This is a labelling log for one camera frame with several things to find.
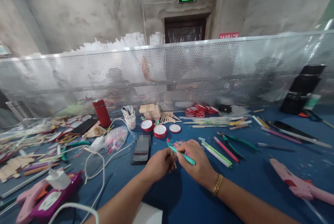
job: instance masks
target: phone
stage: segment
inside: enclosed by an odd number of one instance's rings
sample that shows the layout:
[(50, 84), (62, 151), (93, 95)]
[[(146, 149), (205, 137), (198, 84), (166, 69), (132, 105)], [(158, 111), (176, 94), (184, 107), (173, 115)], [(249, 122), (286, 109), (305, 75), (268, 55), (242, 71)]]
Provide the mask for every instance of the phone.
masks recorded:
[(74, 128), (71, 132), (69, 132), (70, 134), (83, 134), (85, 132), (87, 132), (93, 125), (95, 125), (95, 123), (98, 121), (98, 119), (88, 119), (85, 122), (83, 122), (82, 124), (80, 124), (79, 126), (77, 126), (76, 128)]
[(146, 164), (150, 159), (152, 136), (142, 133), (135, 137), (134, 150), (131, 155), (131, 164)]
[(307, 138), (310, 138), (310, 139), (318, 140), (317, 138), (315, 138), (315, 137), (313, 137), (313, 136), (311, 136), (307, 133), (304, 133), (301, 130), (298, 130), (298, 129), (296, 129), (296, 128), (288, 125), (288, 124), (283, 123), (282, 121), (275, 121), (273, 125), (276, 126), (279, 129), (282, 129), (282, 130), (292, 132), (292, 133), (295, 133), (295, 134), (298, 134), (298, 135), (301, 135), (301, 136), (304, 136), (304, 137), (307, 137)]

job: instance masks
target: perforated metal panel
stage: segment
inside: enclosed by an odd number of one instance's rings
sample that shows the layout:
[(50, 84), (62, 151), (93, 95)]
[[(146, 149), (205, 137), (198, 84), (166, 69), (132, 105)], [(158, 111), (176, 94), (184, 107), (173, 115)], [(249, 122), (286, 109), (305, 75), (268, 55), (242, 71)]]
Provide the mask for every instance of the perforated metal panel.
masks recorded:
[(283, 99), (307, 63), (329, 65), (333, 79), (333, 42), (332, 30), (4, 59), (0, 88), (36, 116), (91, 113), (96, 98), (115, 113), (152, 102), (264, 104)]

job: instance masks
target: red sign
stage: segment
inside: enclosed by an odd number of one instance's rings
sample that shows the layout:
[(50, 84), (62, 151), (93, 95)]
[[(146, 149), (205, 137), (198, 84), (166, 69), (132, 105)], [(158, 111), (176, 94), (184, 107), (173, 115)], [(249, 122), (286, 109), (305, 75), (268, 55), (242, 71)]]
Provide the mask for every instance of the red sign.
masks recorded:
[(239, 37), (239, 32), (227, 32), (219, 34), (219, 39), (237, 38), (237, 37)]

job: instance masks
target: white cup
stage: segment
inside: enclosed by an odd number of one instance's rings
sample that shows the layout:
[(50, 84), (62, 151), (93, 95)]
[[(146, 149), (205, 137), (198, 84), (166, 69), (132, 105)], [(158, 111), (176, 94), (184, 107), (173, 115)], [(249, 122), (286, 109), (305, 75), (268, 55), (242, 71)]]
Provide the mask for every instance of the white cup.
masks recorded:
[(136, 114), (133, 113), (130, 116), (124, 116), (125, 122), (130, 130), (136, 128)]

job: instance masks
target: pink glue gun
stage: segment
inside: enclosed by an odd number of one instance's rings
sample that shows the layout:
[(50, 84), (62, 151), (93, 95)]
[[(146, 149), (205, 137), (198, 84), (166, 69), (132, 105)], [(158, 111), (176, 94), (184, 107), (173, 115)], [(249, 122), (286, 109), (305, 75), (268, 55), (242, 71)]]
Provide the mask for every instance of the pink glue gun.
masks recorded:
[(70, 185), (64, 190), (52, 189), (44, 199), (33, 209), (30, 216), (43, 221), (49, 221), (57, 209), (71, 196), (76, 187), (82, 182), (81, 172), (69, 173)]
[(317, 198), (334, 206), (334, 194), (315, 187), (311, 180), (302, 180), (291, 173), (284, 164), (270, 157), (270, 163), (281, 179), (289, 185), (289, 189), (299, 198), (313, 200)]
[(33, 220), (30, 214), (33, 211), (38, 195), (48, 185), (48, 182), (43, 179), (36, 183), (32, 188), (20, 194), (16, 201), (17, 203), (23, 203), (20, 213), (17, 216), (16, 224), (28, 224)]

